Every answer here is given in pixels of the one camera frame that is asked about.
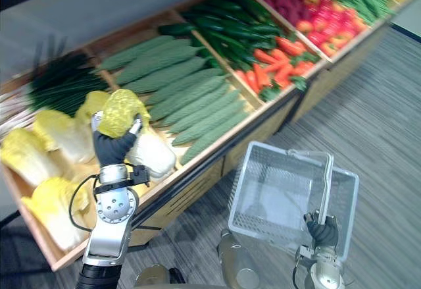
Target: plastic shopping basket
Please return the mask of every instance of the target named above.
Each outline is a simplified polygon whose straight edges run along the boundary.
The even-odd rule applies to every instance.
[[[359,178],[356,174],[310,159],[327,153],[285,151],[251,142],[234,186],[228,226],[231,231],[271,243],[291,254],[311,246],[303,215],[320,211],[337,217],[338,259],[345,261],[353,227]],[[328,162],[333,166],[333,157]]]

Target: produce bin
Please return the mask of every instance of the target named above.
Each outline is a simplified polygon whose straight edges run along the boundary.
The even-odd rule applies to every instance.
[[[99,66],[105,57],[125,47],[157,36],[157,26],[183,22],[184,20],[179,12],[202,1],[204,0],[188,0],[178,4],[169,10],[157,13],[91,43],[87,43],[81,50],[90,55],[92,62]],[[293,27],[277,12],[268,7],[266,3],[262,3],[262,0],[256,1],[270,11],[274,22],[279,27],[286,31],[294,32]],[[139,209],[133,218],[133,226],[149,227],[149,229],[134,230],[130,245],[147,243],[159,233],[159,229],[167,226],[209,188],[215,185],[221,176],[235,168],[251,140],[264,141],[284,123],[288,122],[296,110],[298,111],[294,119],[301,117],[314,107],[330,90],[346,79],[354,68],[360,65],[367,52],[379,40],[385,25],[385,21],[381,20],[377,26],[365,31],[352,44],[349,44],[349,47],[344,49],[346,51],[341,51],[333,59],[330,59],[330,62],[333,64],[330,65],[327,59],[322,57],[320,62],[305,74],[309,86],[306,92],[300,92],[294,85],[290,85],[282,90],[277,98],[266,103],[263,103],[256,93],[235,74],[233,69],[218,55],[200,33],[193,30],[192,34],[215,56],[222,69],[230,74],[227,77],[230,88],[239,90],[241,98],[246,101],[246,110],[249,115],[191,161],[185,165],[177,163],[174,172],[162,182],[154,183],[149,189],[144,185],[138,188],[140,189],[141,201]],[[297,35],[311,51],[317,51],[306,37],[300,36],[300,34]],[[102,70],[99,74],[107,81],[110,90],[119,88],[114,81],[115,73]],[[10,82],[2,84],[1,92],[6,93],[15,90],[29,81],[30,73],[21,75]],[[148,95],[140,95],[139,97],[141,100],[144,100],[147,99]],[[170,144],[172,139],[166,135],[165,128],[156,127],[155,130],[167,144]],[[174,150],[178,158],[184,154],[187,147]],[[59,152],[56,151],[51,154],[57,158],[60,156]],[[98,172],[98,165],[95,161],[87,165],[70,165],[69,167],[78,173],[78,180],[85,178],[88,174]],[[12,197],[51,269],[56,271],[79,258],[86,247],[87,240],[70,251],[61,251],[46,229],[20,200],[22,196],[30,196],[33,188],[10,168],[5,165],[2,165],[2,168]],[[85,213],[86,221],[90,226],[95,224],[93,206],[94,203],[91,202],[89,211]]]
[[[191,0],[191,1],[186,1],[182,4],[176,5],[174,7],[174,9],[176,11],[178,11],[179,13],[183,13],[188,11],[190,8],[192,8],[195,5],[201,4],[202,2],[204,2],[206,0]],[[272,11],[272,10],[268,10],[271,16],[271,20],[272,22],[280,29],[282,30],[285,34],[295,34],[295,35],[299,35],[300,33],[295,31],[294,27],[288,23],[286,20],[284,20],[283,18],[277,18],[277,13]],[[204,45],[206,47],[208,47],[208,49],[214,54],[214,56],[216,57],[216,59],[220,62],[220,64],[222,66],[224,66],[225,68],[228,69],[228,71],[230,73],[232,73],[238,80],[238,82],[240,84],[242,84],[244,86],[244,88],[246,90],[249,90],[251,94],[253,94],[255,97],[258,97],[258,95],[244,82],[244,80],[242,80],[238,74],[235,72],[235,70],[230,66],[229,64],[229,59],[225,59],[224,57],[222,57],[221,55],[218,54],[218,52],[215,51],[215,49],[212,47],[212,45],[206,40],[206,38],[204,38],[203,34],[201,33],[201,31],[196,31],[195,33],[198,32],[198,38],[204,42]],[[314,45],[312,43],[309,44],[308,40],[302,40],[301,37],[299,36],[297,38],[297,41],[300,41],[307,49],[307,51],[309,51],[312,54],[315,55],[322,55],[322,53],[320,52],[320,50],[318,50],[317,48],[314,49]],[[307,79],[309,77],[311,77],[314,73],[320,71],[322,68],[324,68],[326,65],[328,64],[327,60],[325,57],[320,58],[320,60],[309,70],[307,71],[304,75],[302,75],[303,78]]]
[[[278,20],[283,22],[284,24],[289,25],[290,28],[294,29],[294,25],[292,25],[288,20],[286,20],[279,12],[277,12],[275,9],[273,9],[268,3],[266,3],[264,0],[256,0],[261,5],[265,6]],[[395,7],[396,2],[393,0],[390,0],[390,7]],[[346,54],[348,54],[356,45],[358,45],[360,42],[362,42],[364,39],[366,39],[369,35],[371,35],[376,29],[378,29],[384,22],[389,20],[391,18],[391,15],[377,20],[373,25],[370,27],[367,27],[364,31],[359,33],[357,36],[355,36],[351,41],[349,41],[344,47],[342,47],[337,53],[335,53],[333,56],[328,57],[326,54],[324,54],[313,42],[311,42],[304,34],[297,31],[297,35],[301,40],[306,42],[309,46],[311,46],[315,51],[317,51],[319,54],[323,55],[325,59],[327,59],[330,63],[336,63],[338,62],[342,57],[344,57]]]

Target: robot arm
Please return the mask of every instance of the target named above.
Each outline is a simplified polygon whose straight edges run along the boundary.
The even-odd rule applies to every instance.
[[[117,288],[130,240],[131,219],[138,205],[130,186],[149,181],[144,167],[134,167],[133,173],[128,174],[124,164],[124,157],[141,130],[140,117],[135,118],[125,135],[114,139],[96,131],[101,114],[95,114],[92,120],[95,154],[101,167],[101,186],[94,191],[99,196],[97,224],[89,237],[76,289]]]

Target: yellow cabbage leaf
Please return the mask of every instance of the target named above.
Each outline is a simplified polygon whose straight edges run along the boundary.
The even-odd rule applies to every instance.
[[[70,198],[77,186],[67,179],[54,177],[42,182],[34,190],[32,197],[22,197],[23,204],[48,230],[54,242],[62,250],[77,246],[87,237],[87,232],[73,226],[68,217]],[[80,225],[84,225],[81,211],[88,205],[88,194],[82,187],[76,194],[72,206],[74,220]]]
[[[27,129],[16,128],[7,134],[1,146],[1,160],[32,186],[61,175],[42,139]]]
[[[73,163],[85,163],[94,156],[91,134],[86,132],[86,126],[61,111],[40,111],[33,127],[48,151],[60,149]]]
[[[94,113],[103,110],[105,102],[110,97],[109,93],[94,90],[86,95],[85,102],[76,111],[74,118],[82,123],[89,124]]]
[[[103,110],[103,118],[98,127],[102,134],[112,138],[122,136],[130,129],[138,113],[141,115],[143,130],[148,129],[151,116],[131,90],[116,90],[108,98]]]

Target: basket handle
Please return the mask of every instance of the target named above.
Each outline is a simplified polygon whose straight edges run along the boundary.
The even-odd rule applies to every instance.
[[[318,216],[318,224],[324,224],[326,215],[328,214],[332,169],[334,167],[334,156],[327,152],[297,151],[296,149],[289,149],[287,154],[292,156],[321,156],[326,158],[326,166],[324,168],[323,175],[324,190],[322,196],[322,204],[320,205],[320,214]]]

